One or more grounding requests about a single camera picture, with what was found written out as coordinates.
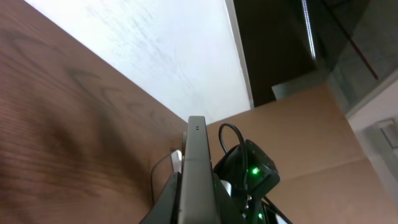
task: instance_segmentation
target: white wall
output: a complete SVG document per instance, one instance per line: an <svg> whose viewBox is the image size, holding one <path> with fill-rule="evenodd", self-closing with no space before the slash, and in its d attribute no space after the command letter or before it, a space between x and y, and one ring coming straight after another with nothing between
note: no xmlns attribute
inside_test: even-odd
<svg viewBox="0 0 398 224"><path fill-rule="evenodd" d="M368 126L398 114L398 70L384 80L374 91L370 92L361 105L351 116L349 124L354 131L360 131Z"/></svg>
<svg viewBox="0 0 398 224"><path fill-rule="evenodd" d="M391 148L377 125L386 119L398 122L398 70L359 106L348 122L384 187L398 203L398 149Z"/></svg>
<svg viewBox="0 0 398 224"><path fill-rule="evenodd" d="M26 0L184 120L250 108L224 0Z"/></svg>

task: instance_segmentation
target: black cable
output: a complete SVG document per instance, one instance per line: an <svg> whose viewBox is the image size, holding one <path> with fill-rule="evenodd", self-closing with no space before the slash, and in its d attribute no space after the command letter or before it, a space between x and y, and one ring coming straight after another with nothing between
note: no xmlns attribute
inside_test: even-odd
<svg viewBox="0 0 398 224"><path fill-rule="evenodd" d="M152 206L155 205L154 184L153 184L153 181L152 181L152 176L153 176L153 174L154 174L154 170L155 170L156 166L160 164L160 162L162 162L164 159L166 159L167 157L169 157L169 156L170 156L173 152L175 152L175 151L176 151L176 150L167 153L163 158L161 158L159 161L157 161L157 162L155 163L155 165L153 166L152 170L150 171L150 197L151 197L151 199L152 199Z"/></svg>
<svg viewBox="0 0 398 224"><path fill-rule="evenodd" d="M246 189L246 188L247 188L247 186L246 186L246 179L247 179L247 177L248 177L248 152L247 152L246 147L245 147L245 144L244 144L243 136L242 136L241 132L239 131L239 129L238 129L235 125L229 124L229 123L224 123L224 124L222 124L222 125L220 126L219 130L218 130L218 139L220 140L221 147L223 148L225 154L228 153L228 151L227 151L226 148L225 148L225 144L224 144L224 141L223 141L223 135L222 135L222 133L223 133L223 128L224 128L225 126L230 127L230 128L235 132L235 134L238 136L238 139L239 139L239 147L240 147L241 152L242 152L242 166L243 166L244 169L245 169L245 170L243 171L243 186L244 186L245 190L247 190L247 189Z"/></svg>
<svg viewBox="0 0 398 224"><path fill-rule="evenodd" d="M287 223L287 224L293 224L275 205L274 203L271 202L271 200L269 200L266 196L263 197L263 199L268 203L268 205L272 208L270 209L270 211L274 212L275 214L277 214L278 216L280 216L281 218L283 218L283 220Z"/></svg>

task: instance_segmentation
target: black device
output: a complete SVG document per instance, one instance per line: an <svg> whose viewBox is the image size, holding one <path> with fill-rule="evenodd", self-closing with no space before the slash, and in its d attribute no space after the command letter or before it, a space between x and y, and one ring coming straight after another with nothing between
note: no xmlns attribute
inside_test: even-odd
<svg viewBox="0 0 398 224"><path fill-rule="evenodd" d="M239 145L229 151L221 135L225 126L239 138ZM276 215L291 223L265 197L280 180L274 162L252 141L244 141L232 124L222 124L219 137L226 155L213 170L205 118L189 117L182 173L169 177L157 203L140 223L272 224L277 223ZM232 185L230 194L220 180Z"/></svg>

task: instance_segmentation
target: wooden wall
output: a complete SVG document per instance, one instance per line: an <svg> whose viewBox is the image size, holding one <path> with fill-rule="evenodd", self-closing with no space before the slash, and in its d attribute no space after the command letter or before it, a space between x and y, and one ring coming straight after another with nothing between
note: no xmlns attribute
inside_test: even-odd
<svg viewBox="0 0 398 224"><path fill-rule="evenodd" d="M185 129L27 3L0 2L0 223L137 223Z"/></svg>

